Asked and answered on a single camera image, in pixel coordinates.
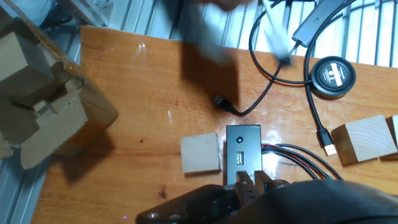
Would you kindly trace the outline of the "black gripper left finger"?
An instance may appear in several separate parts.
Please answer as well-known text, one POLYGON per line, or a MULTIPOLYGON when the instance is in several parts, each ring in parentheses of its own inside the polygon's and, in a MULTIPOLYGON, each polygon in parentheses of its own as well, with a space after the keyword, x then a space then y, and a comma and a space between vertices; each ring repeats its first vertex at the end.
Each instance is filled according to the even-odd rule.
POLYGON ((235 184, 204 185, 138 214, 136 223, 229 223, 258 196, 259 191, 247 172, 239 171, 235 184))

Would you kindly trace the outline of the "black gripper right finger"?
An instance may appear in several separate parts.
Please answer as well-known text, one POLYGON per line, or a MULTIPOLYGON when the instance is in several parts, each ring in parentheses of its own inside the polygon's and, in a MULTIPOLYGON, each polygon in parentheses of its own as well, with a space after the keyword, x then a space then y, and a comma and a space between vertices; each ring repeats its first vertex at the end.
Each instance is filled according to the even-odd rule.
POLYGON ((236 174, 238 206, 221 223, 397 223, 397 196, 343 180, 288 183, 236 174))

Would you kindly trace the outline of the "person's hand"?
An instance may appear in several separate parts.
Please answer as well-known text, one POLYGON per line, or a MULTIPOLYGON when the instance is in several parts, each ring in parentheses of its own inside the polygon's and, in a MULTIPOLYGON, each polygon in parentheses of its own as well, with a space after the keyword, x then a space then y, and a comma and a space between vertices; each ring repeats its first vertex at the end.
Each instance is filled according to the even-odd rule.
POLYGON ((196 0, 196 2, 200 4, 214 4, 221 10, 229 12, 237 8, 239 5, 249 4, 253 2, 253 0, 196 0))

